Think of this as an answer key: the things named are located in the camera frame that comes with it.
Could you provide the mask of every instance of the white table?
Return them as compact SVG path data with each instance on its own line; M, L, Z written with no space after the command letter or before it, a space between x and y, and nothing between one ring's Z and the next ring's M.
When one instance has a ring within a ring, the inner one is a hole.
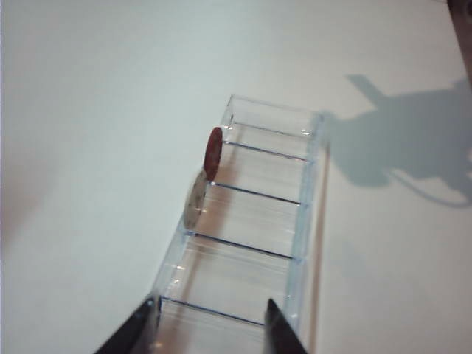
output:
M318 353L470 353L472 100L440 1L3 1L5 353L150 290L231 93L325 111Z

